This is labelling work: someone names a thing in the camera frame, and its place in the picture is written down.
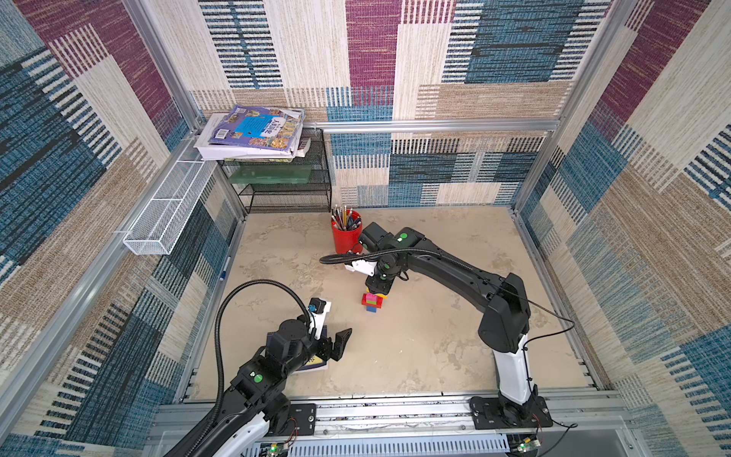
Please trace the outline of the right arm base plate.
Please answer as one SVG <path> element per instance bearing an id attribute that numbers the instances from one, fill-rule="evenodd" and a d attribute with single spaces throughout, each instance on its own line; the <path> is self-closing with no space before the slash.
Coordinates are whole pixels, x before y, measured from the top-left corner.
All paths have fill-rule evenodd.
<path id="1" fill-rule="evenodd" d="M 546 400 L 532 396 L 527 403 L 518 405 L 499 395 L 498 397 L 473 396 L 468 401 L 471 419 L 476 430 L 506 430 L 507 428 L 552 428 Z"/>

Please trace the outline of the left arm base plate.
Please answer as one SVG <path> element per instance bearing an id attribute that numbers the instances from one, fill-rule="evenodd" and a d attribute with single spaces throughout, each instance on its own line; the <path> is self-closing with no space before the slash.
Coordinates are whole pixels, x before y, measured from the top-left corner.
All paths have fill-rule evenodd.
<path id="1" fill-rule="evenodd" d="M 266 407 L 265 419 L 268 432 L 265 437 L 291 435 L 312 436 L 315 433 L 317 405 L 315 403 L 294 403 Z"/>

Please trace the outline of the red lego brick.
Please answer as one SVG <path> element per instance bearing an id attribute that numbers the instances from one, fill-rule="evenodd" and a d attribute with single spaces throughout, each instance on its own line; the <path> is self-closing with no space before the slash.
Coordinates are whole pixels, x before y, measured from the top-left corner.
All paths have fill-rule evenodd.
<path id="1" fill-rule="evenodd" d="M 380 308 L 382 308 L 384 299 L 378 297 L 378 301 L 377 301 L 377 303 L 375 303 L 375 302 L 369 302 L 369 301 L 367 301 L 367 298 L 366 297 L 367 297 L 367 294 L 365 293 L 363 295 L 363 297 L 362 297 L 362 305 L 363 306 L 365 306 L 365 307 L 378 308 L 378 310 L 380 310 Z"/>

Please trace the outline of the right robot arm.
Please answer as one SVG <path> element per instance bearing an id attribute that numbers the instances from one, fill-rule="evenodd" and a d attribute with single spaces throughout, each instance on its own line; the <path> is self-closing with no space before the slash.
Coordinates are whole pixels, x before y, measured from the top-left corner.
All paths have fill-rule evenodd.
<path id="1" fill-rule="evenodd" d="M 346 263 L 346 268 L 367 276 L 365 285 L 370 293 L 386 296 L 396 278 L 405 280 L 409 272 L 415 272 L 457 293 L 479 310 L 483 317 L 477 333 L 493 350 L 503 407 L 516 411 L 527 408 L 534 395 L 525 357 L 531 311 L 520 276 L 480 270 L 440 249 L 413 228 L 393 234 L 372 223 L 359 242 L 367 255 L 363 260 Z"/>

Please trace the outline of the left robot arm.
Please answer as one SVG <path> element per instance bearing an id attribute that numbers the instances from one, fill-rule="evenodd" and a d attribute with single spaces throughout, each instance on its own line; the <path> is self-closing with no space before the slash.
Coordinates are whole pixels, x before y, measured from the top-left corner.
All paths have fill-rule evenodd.
<path id="1" fill-rule="evenodd" d="M 238 456 L 270 430 L 283 430 L 290 410 L 284 394 L 287 377 L 314 356 L 340 360 L 351 335 L 351 329 L 344 329 L 333 339 L 318 339 L 303 317 L 284 321 L 167 455 Z"/>

